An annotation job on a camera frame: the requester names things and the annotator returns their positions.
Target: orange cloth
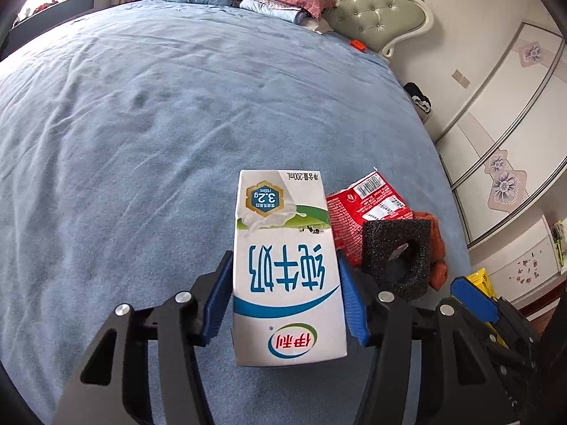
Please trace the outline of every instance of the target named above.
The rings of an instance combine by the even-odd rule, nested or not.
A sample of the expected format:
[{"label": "orange cloth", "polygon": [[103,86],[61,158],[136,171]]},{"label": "orange cloth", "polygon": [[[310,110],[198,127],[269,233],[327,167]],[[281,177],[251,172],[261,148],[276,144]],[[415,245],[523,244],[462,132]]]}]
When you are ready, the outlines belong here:
[{"label": "orange cloth", "polygon": [[431,221],[431,270],[429,273],[429,285],[439,291],[447,281],[447,263],[444,258],[447,254],[445,242],[439,231],[439,220],[428,212],[413,211],[414,219],[426,219]]}]

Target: black foam sponge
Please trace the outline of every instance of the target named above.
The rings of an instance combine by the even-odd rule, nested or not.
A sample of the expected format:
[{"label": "black foam sponge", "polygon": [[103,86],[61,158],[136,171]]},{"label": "black foam sponge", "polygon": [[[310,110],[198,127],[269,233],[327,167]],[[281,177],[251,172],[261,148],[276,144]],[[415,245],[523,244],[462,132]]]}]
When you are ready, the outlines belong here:
[{"label": "black foam sponge", "polygon": [[[362,271],[374,277],[381,291],[404,300],[425,294],[430,271],[431,221],[426,219],[372,220],[362,226]],[[409,270],[391,281],[386,265],[394,250],[407,243],[403,252]]]}]

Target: green tufted headboard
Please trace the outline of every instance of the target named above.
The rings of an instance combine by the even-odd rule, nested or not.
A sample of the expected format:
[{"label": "green tufted headboard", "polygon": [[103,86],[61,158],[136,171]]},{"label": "green tufted headboard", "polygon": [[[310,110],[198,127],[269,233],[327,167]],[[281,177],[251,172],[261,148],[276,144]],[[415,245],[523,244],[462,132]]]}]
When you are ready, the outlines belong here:
[{"label": "green tufted headboard", "polygon": [[433,14],[421,0],[335,0],[323,16],[331,27],[389,58],[396,42],[421,35]]}]

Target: flower decoration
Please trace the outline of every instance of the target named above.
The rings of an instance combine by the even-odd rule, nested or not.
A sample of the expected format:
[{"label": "flower decoration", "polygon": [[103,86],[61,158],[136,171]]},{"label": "flower decoration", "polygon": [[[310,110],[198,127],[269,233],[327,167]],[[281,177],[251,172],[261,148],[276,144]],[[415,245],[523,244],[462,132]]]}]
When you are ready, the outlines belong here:
[{"label": "flower decoration", "polygon": [[543,53],[541,52],[541,46],[534,44],[529,46],[524,50],[524,57],[528,62],[541,62],[541,58],[543,57]]},{"label": "flower decoration", "polygon": [[543,61],[543,48],[537,41],[524,45],[518,53],[520,54],[520,64],[522,67],[533,66]]},{"label": "flower decoration", "polygon": [[497,173],[504,169],[506,159],[500,153],[493,154],[488,160],[488,169],[491,173]]},{"label": "flower decoration", "polygon": [[492,181],[492,197],[500,204],[509,204],[518,197],[518,179],[516,174],[503,171]]}]

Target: metal screw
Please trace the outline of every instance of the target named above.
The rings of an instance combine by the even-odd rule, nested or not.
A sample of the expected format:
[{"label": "metal screw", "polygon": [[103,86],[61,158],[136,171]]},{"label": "metal screw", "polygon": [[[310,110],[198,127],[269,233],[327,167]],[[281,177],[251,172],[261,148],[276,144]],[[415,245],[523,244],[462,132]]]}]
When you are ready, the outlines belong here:
[{"label": "metal screw", "polygon": [[380,302],[384,302],[385,304],[389,304],[390,302],[393,302],[394,297],[391,292],[382,291],[380,294],[378,294],[378,300]]},{"label": "metal screw", "polygon": [[177,302],[178,304],[184,304],[185,302],[191,300],[192,297],[193,296],[191,295],[191,292],[181,291],[175,295],[175,302]]},{"label": "metal screw", "polygon": [[120,304],[114,309],[115,314],[118,316],[124,316],[130,311],[130,306],[128,304]]},{"label": "metal screw", "polygon": [[445,316],[453,316],[455,314],[455,309],[451,305],[447,304],[441,305],[439,311]]}]

